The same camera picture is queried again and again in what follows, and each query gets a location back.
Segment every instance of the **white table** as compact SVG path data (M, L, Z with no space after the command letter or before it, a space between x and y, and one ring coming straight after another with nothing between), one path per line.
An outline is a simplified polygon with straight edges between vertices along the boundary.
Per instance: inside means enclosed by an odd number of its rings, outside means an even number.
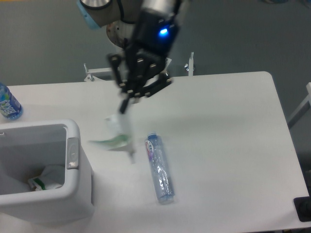
M120 103L113 82L10 89L25 109L20 121L78 123L95 171L96 211L61 225L0 214L1 232L241 233L311 226L295 212L293 199L308 192L266 72L178 77L134 105L135 164L124 152L88 142L110 137L104 118ZM175 186L175 203L166 206L156 201L144 148L152 130L163 138Z

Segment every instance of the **gray floor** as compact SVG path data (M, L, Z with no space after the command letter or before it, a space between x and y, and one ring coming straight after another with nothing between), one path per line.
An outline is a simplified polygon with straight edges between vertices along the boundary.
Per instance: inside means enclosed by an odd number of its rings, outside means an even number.
M0 2L0 80L7 85L81 82L83 63L107 67L114 51L105 30L88 29L75 0ZM172 75L185 75L191 51L197 75L270 72L287 117L311 82L311 9L299 0L195 0L170 55ZM292 136L311 168L310 132L309 113Z

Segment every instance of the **white bin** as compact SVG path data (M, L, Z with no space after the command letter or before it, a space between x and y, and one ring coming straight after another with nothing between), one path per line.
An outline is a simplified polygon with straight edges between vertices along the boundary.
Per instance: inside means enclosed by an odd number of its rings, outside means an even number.
M65 167L63 186L31 191L27 180L47 165ZM92 176L73 120L0 125L0 212L36 223L90 216Z

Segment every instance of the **water bottle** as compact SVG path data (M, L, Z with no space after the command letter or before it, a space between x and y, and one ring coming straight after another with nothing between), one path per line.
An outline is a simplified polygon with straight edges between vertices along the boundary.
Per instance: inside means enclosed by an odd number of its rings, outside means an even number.
M0 113L7 119L16 120L22 113L23 108L10 92L9 88L0 83Z
M151 133L145 141L158 201L166 204L173 201L174 189L161 137Z

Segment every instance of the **robotic arm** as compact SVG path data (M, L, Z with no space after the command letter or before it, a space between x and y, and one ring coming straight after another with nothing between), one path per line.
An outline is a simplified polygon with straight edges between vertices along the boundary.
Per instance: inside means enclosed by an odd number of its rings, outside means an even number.
M78 6L90 28L96 29L121 20L136 24L124 51L108 55L114 78L124 100L120 113L131 99L150 97L172 83L165 69L166 57L182 25L190 0L79 0ZM126 62L127 79L120 74ZM158 79L146 86L149 79Z

